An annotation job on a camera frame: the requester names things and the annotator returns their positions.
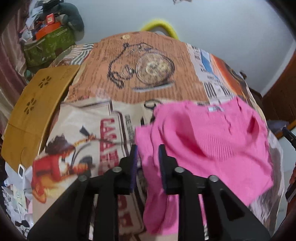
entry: flower-shaped hole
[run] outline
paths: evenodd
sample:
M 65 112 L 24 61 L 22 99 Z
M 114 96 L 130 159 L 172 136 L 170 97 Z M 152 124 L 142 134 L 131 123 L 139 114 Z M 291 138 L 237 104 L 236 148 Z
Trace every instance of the flower-shaped hole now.
M 36 100 L 35 100 L 34 98 L 32 98 L 31 101 L 29 101 L 29 102 L 27 103 L 27 107 L 26 107 L 26 109 L 24 110 L 24 112 L 25 112 L 26 114 L 29 114 L 29 112 L 32 111 L 32 110 L 34 109 L 34 105 L 35 105 L 35 103 L 36 103 Z
M 49 81 L 51 80 L 52 78 L 47 76 L 46 78 L 42 79 L 42 81 L 39 83 L 39 87 L 40 89 L 44 86 L 44 85 L 48 85 Z

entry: green box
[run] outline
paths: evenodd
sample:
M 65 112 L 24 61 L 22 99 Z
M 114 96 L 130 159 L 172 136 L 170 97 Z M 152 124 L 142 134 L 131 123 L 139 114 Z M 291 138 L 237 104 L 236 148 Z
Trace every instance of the green box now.
M 75 44 L 72 30 L 61 26 L 38 41 L 24 46 L 28 67 L 53 61 L 60 53 Z

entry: pink ribbed sweater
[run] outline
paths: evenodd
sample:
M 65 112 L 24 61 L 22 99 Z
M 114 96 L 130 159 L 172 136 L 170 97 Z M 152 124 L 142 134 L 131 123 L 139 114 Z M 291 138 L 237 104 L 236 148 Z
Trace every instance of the pink ribbed sweater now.
M 167 196 L 162 188 L 160 144 L 194 175 L 217 175 L 245 205 L 273 185 L 261 117 L 238 97 L 220 107 L 210 111 L 189 101 L 159 105 L 155 121 L 136 128 L 135 142 L 148 182 L 143 217 L 148 232 L 178 232 L 178 196 Z

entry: yellow tube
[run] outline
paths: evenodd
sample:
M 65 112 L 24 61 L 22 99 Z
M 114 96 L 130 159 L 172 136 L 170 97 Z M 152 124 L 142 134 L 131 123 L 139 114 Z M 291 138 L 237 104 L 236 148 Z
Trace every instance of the yellow tube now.
M 170 37 L 174 38 L 174 39 L 179 39 L 175 30 L 173 29 L 173 27 L 171 25 L 169 25 L 167 22 L 160 20 L 160 19 L 156 19 L 156 20 L 152 20 L 151 22 L 149 22 L 148 24 L 146 24 L 141 31 L 150 31 L 151 29 L 154 29 L 156 27 L 162 27 L 164 28 L 168 34 L 170 35 Z

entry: silver rivet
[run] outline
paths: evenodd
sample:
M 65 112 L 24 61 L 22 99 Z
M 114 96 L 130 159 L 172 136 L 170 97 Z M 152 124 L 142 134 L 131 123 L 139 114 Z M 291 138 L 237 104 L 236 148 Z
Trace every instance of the silver rivet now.
M 114 172 L 121 172 L 122 171 L 122 168 L 121 167 L 114 167 L 112 169 L 112 171 L 114 171 Z
M 81 181 L 81 182 L 84 182 L 87 180 L 87 176 L 86 175 L 81 175 L 78 177 L 78 180 Z
M 209 177 L 209 179 L 212 181 L 212 182 L 217 182 L 218 180 L 219 180 L 219 178 L 217 177 L 217 176 L 215 176 L 215 175 L 211 175 L 210 177 Z
M 184 170 L 184 168 L 182 168 L 182 167 L 176 167 L 175 168 L 175 172 L 177 172 L 177 173 L 182 173 L 182 172 L 184 172 L 185 170 Z

